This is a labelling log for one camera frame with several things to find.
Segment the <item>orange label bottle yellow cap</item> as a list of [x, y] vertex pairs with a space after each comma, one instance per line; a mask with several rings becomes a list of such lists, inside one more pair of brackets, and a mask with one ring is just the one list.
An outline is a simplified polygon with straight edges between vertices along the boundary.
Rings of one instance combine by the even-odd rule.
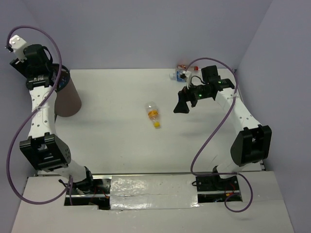
[[157, 105], [154, 102], [148, 102], [145, 104], [145, 110], [148, 118], [153, 124], [153, 127], [156, 129], [160, 128], [160, 116]]

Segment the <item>blue label bottle blue cap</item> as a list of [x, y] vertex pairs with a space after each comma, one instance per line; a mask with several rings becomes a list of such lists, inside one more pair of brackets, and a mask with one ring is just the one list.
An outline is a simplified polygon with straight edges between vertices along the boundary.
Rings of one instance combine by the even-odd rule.
[[70, 77], [68, 76], [63, 76], [60, 80], [59, 80], [59, 88], [63, 88], [65, 87], [68, 82], [70, 81]]

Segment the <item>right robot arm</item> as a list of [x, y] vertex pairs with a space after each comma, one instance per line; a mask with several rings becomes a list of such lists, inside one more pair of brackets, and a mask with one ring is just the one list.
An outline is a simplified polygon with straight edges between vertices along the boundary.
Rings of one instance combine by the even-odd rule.
[[225, 111], [236, 132], [236, 138], [230, 148], [229, 157], [213, 168], [208, 177], [209, 183], [217, 190], [227, 186], [234, 177], [250, 164], [256, 164], [268, 157], [272, 137], [271, 128], [263, 126], [248, 111], [230, 79], [223, 79], [216, 66], [208, 66], [201, 70], [201, 84], [192, 83], [190, 71], [182, 70], [179, 79], [186, 86], [178, 92], [178, 103], [174, 113], [189, 113], [187, 103], [195, 107], [199, 100], [212, 98]]

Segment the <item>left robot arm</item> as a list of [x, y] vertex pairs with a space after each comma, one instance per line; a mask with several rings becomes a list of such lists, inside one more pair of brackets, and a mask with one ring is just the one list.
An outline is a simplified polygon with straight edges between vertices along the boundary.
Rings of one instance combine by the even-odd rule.
[[12, 44], [16, 59], [10, 64], [26, 78], [32, 99], [31, 127], [19, 143], [22, 154], [37, 171], [54, 172], [73, 179], [73, 187], [88, 194], [95, 188], [90, 170], [77, 164], [68, 145], [56, 133], [57, 116], [76, 114], [81, 100], [66, 66], [53, 62], [49, 50], [40, 44]]

